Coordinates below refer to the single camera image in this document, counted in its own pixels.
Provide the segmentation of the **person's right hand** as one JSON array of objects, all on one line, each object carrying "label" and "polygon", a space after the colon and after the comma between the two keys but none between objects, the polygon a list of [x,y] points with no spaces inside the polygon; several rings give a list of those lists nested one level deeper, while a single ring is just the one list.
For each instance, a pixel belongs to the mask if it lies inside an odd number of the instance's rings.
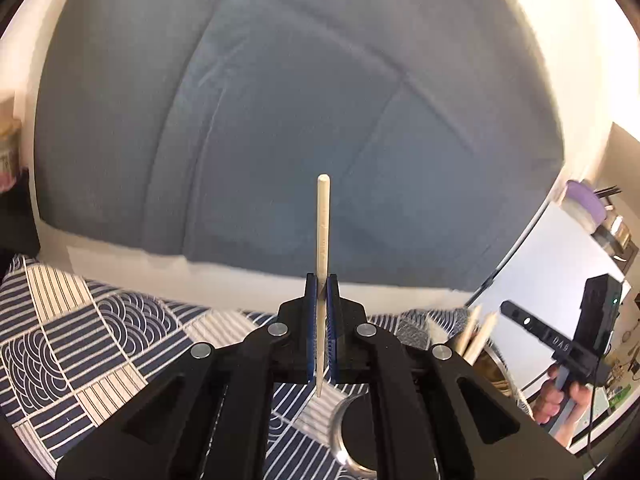
[{"label": "person's right hand", "polygon": [[[542,384],[537,399],[535,400],[532,412],[534,421],[539,425],[546,424],[552,417],[562,410],[565,393],[555,387],[555,379],[559,374],[559,367],[552,365],[547,370],[548,379]],[[554,438],[563,445],[564,448],[570,446],[578,422],[589,410],[591,403],[592,388],[588,385],[581,385],[573,382],[570,385],[570,398],[575,402],[573,411],[567,416],[564,425],[560,427]]]}]

